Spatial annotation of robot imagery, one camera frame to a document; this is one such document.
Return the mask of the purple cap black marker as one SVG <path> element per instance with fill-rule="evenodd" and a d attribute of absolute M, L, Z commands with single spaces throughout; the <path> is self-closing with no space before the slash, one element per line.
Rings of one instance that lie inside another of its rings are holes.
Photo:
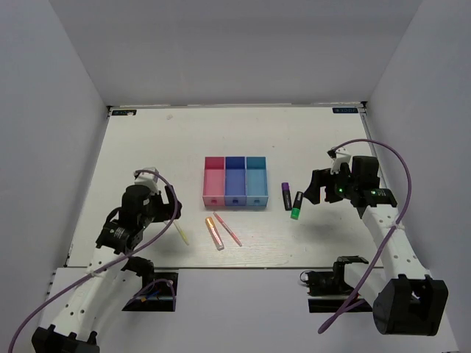
<path fill-rule="evenodd" d="M 291 203 L 291 191 L 290 191 L 289 183 L 283 182 L 281 184 L 281 189 L 282 189 L 284 208 L 286 211 L 291 211 L 292 203 Z"/>

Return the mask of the green cap black marker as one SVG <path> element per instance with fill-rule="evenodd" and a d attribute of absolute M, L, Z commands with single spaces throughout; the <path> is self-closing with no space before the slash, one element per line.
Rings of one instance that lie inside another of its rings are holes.
<path fill-rule="evenodd" d="M 303 192 L 297 191 L 296 196 L 294 198 L 292 209 L 291 209 L 291 219 L 298 220 L 300 216 L 300 210 L 302 206 L 303 200 Z"/>

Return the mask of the yellow thin pen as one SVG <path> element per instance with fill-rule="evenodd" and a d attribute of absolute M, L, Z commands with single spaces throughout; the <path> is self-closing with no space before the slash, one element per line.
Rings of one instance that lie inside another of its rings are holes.
<path fill-rule="evenodd" d="M 188 240 L 188 237 L 186 236 L 186 233 L 184 232 L 183 228 L 180 226 L 179 222 L 177 220 L 175 220 L 173 222 L 173 225 L 175 226 L 175 228 L 177 229 L 180 237 L 182 238 L 184 244 L 186 246 L 189 246 L 190 243 L 189 243 L 189 240 Z"/>

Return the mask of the orange highlighter marker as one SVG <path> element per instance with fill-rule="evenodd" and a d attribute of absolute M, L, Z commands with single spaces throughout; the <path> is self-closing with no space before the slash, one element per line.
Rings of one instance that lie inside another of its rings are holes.
<path fill-rule="evenodd" d="M 224 249 L 224 244 L 222 242 L 222 239 L 219 235 L 219 232 L 216 228 L 216 225 L 214 223 L 214 220 L 211 217 L 207 217 L 205 219 L 205 224 L 208 228 L 208 231 L 210 233 L 211 238 L 213 239 L 214 245 L 218 251 L 221 251 Z"/>

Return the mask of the red thin pen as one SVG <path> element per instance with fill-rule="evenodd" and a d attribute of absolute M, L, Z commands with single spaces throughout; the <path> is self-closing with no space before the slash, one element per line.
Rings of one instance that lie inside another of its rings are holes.
<path fill-rule="evenodd" d="M 231 228 L 229 228 L 229 226 L 224 222 L 222 217 L 216 212 L 213 212 L 213 215 L 215 216 L 216 220 L 223 226 L 223 228 L 226 230 L 226 232 L 230 235 L 230 237 L 235 241 L 235 243 L 239 247 L 242 247 L 243 246 L 242 242 L 237 237 L 237 235 L 231 230 Z"/>

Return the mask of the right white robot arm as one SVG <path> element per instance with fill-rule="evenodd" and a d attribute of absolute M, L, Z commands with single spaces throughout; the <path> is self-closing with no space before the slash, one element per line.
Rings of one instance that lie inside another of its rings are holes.
<path fill-rule="evenodd" d="M 312 204 L 349 201 L 377 247 L 372 260 L 339 257 L 329 285 L 365 300 L 383 335 L 436 335 L 448 289 L 432 278 L 412 249 L 394 195 L 380 187 L 378 159 L 352 157 L 343 148 L 329 155 L 331 167 L 313 171 L 304 198 Z"/>

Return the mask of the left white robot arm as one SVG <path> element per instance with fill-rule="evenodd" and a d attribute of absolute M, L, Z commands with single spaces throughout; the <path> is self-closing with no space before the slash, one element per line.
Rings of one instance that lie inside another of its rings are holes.
<path fill-rule="evenodd" d="M 173 187 L 166 185 L 165 191 L 166 202 L 155 187 L 127 187 L 96 240 L 86 279 L 72 288 L 56 318 L 35 330 L 35 352 L 99 352 L 107 320 L 160 281 L 153 262 L 136 256 L 135 249 L 150 224 L 169 224 L 181 216 Z"/>

